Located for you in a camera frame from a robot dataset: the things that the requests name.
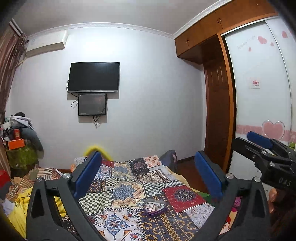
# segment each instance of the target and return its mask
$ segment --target pink stripe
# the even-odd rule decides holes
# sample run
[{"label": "pink stripe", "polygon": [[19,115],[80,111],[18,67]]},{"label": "pink stripe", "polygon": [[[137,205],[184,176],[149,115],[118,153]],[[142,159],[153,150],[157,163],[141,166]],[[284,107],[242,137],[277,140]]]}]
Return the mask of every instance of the pink stripe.
[{"label": "pink stripe", "polygon": [[[237,125],[237,134],[246,135],[249,131],[253,131],[262,135],[262,127],[261,126],[249,126],[249,125]],[[281,141],[288,142],[290,138],[290,130],[285,130],[285,134],[282,137]],[[296,142],[296,131],[291,132],[291,141]]]}]

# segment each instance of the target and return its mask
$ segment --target flat screen tv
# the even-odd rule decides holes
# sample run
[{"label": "flat screen tv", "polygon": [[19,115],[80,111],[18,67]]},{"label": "flat screen tv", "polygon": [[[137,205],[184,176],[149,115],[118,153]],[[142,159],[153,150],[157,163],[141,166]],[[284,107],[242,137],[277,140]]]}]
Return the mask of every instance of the flat screen tv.
[{"label": "flat screen tv", "polygon": [[84,93],[78,95],[78,115],[106,115],[106,93]]},{"label": "flat screen tv", "polygon": [[71,63],[68,93],[118,91],[119,63]]}]

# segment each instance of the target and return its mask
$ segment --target wooden floor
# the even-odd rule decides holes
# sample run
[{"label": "wooden floor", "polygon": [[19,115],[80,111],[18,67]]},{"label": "wooden floor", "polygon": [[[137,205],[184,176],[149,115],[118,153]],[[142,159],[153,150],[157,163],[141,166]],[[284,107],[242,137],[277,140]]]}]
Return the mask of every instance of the wooden floor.
[{"label": "wooden floor", "polygon": [[187,180],[190,187],[200,192],[208,193],[208,190],[204,185],[201,176],[195,168],[194,158],[178,163],[177,173],[179,175],[182,175]]}]

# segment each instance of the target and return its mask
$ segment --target orange box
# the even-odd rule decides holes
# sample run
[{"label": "orange box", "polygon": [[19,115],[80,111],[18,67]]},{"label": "orange box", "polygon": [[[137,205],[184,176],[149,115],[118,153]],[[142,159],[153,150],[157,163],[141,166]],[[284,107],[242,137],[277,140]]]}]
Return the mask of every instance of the orange box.
[{"label": "orange box", "polygon": [[8,142],[8,149],[13,150],[25,146],[24,139],[12,140]]}]

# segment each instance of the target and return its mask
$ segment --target screw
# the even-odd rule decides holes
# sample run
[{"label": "screw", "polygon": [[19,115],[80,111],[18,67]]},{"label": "screw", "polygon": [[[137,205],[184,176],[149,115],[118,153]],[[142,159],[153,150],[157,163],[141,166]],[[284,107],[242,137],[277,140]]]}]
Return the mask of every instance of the screw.
[{"label": "screw", "polygon": [[41,182],[42,179],[43,179],[43,177],[37,177],[37,178],[36,178],[36,182]]},{"label": "screw", "polygon": [[70,176],[71,176],[71,174],[68,173],[68,172],[66,172],[66,173],[64,173],[64,174],[62,175],[62,177],[63,177],[64,179],[68,179]]},{"label": "screw", "polygon": [[226,178],[228,178],[228,179],[233,179],[234,178],[234,175],[232,174],[232,173],[226,173]]},{"label": "screw", "polygon": [[261,179],[259,177],[254,177],[254,181],[259,183],[259,182],[261,182]]}]

